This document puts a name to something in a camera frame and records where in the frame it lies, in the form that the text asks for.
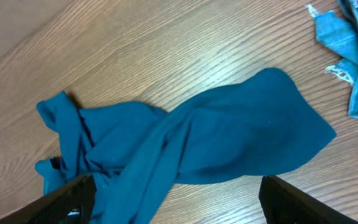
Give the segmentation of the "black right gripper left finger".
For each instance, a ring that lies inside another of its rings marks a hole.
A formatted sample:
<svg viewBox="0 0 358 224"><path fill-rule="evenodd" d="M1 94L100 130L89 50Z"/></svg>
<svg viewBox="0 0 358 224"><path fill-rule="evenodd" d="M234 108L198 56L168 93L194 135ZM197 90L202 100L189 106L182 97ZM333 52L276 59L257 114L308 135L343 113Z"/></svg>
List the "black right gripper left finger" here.
<svg viewBox="0 0 358 224"><path fill-rule="evenodd" d="M93 176L84 175L0 219L0 224L88 224L95 193Z"/></svg>

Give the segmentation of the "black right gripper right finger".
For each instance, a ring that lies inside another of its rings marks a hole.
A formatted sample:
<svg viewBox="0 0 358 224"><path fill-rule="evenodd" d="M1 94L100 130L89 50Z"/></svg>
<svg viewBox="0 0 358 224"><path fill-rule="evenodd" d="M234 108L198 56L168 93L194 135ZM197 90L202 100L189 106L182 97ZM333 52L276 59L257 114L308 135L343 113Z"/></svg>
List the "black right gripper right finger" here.
<svg viewBox="0 0 358 224"><path fill-rule="evenodd" d="M259 200L267 224L358 224L275 175L262 178Z"/></svg>

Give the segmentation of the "teal blue shirt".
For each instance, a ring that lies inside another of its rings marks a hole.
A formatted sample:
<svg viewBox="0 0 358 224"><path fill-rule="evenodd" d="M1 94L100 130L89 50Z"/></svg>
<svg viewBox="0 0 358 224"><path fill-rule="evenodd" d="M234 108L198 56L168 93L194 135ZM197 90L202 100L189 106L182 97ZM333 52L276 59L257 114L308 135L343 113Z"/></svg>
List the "teal blue shirt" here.
<svg viewBox="0 0 358 224"><path fill-rule="evenodd" d="M336 136L277 68L199 93L171 112L136 101L79 109L65 92L37 111L61 151L36 163L44 191L91 174L92 223L148 223L174 184L290 172Z"/></svg>

